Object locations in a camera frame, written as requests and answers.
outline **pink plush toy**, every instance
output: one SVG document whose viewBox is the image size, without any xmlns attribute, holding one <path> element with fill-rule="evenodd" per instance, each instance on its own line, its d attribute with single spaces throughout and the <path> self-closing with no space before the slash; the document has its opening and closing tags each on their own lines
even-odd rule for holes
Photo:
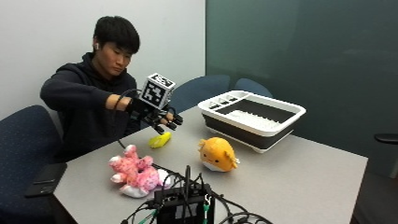
<svg viewBox="0 0 398 224">
<path fill-rule="evenodd" d="M 109 166 L 116 174 L 110 180 L 114 183 L 125 183 L 121 187 L 121 192 L 133 197 L 141 198 L 149 194 L 149 191 L 156 186 L 165 187 L 170 185 L 170 178 L 166 178 L 168 173 L 162 169 L 157 170 L 153 166 L 153 158 L 145 156 L 138 158 L 137 147 L 130 145 L 124 150 L 124 157 L 116 156 L 109 160 Z"/>
</svg>

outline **glove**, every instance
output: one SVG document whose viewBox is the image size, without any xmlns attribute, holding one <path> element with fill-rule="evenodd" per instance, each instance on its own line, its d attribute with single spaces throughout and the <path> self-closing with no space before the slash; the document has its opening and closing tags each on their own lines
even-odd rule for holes
<svg viewBox="0 0 398 224">
<path fill-rule="evenodd" d="M 146 104 L 141 99 L 134 98 L 129 101 L 125 112 L 129 113 L 132 118 L 144 121 L 160 134 L 162 134 L 164 129 L 160 126 L 161 121 L 165 121 L 164 125 L 173 131 L 176 130 L 177 125 L 182 124 L 182 117 L 180 115 L 173 114 L 173 118 L 168 118 L 168 111 L 170 108 L 172 107 L 165 105 L 164 108 L 158 110 L 152 105 Z"/>
<path fill-rule="evenodd" d="M 132 98 L 125 107 L 125 112 L 134 119 L 145 118 L 154 110 L 156 108 L 146 104 L 140 98 Z"/>
</svg>

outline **gray table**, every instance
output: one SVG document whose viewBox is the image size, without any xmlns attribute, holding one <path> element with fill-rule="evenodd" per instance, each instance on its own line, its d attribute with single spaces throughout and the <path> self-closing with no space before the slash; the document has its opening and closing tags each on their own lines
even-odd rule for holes
<svg viewBox="0 0 398 224">
<path fill-rule="evenodd" d="M 192 177 L 201 173 L 218 194 L 274 224 L 350 223 L 367 158 L 290 134 L 263 154 L 229 140 L 241 164 L 229 173 L 212 172 L 200 162 L 198 142 L 217 135 L 205 128 L 198 108 L 181 115 L 184 124 L 165 147 L 148 146 L 157 135 L 150 128 L 125 137 L 124 144 L 134 144 L 140 156 L 150 155 L 156 164 L 181 174 L 190 165 Z M 121 185 L 109 180 L 106 163 L 122 150 L 113 143 L 68 163 L 54 196 L 80 224 L 121 223 L 145 200 L 121 195 Z M 148 214 L 138 213 L 137 223 Z M 217 203 L 216 221 L 225 216 Z"/>
</svg>

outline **white plastic basket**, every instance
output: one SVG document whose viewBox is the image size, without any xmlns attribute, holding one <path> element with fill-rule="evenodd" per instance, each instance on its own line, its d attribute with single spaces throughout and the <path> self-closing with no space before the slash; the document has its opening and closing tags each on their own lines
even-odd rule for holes
<svg viewBox="0 0 398 224">
<path fill-rule="evenodd" d="M 293 131 L 306 109 L 247 91 L 229 91 L 198 103 L 206 127 L 262 153 Z"/>
</svg>

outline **white wall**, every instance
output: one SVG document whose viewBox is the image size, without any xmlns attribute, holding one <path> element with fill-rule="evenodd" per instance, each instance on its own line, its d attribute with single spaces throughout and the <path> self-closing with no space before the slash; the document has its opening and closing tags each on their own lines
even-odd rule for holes
<svg viewBox="0 0 398 224">
<path fill-rule="evenodd" d="M 44 81 L 62 64 L 81 61 L 97 19 L 114 15 L 141 35 L 128 66 L 138 87 L 154 72 L 177 85 L 204 76 L 204 0 L 0 0 L 0 119 L 44 104 Z"/>
</svg>

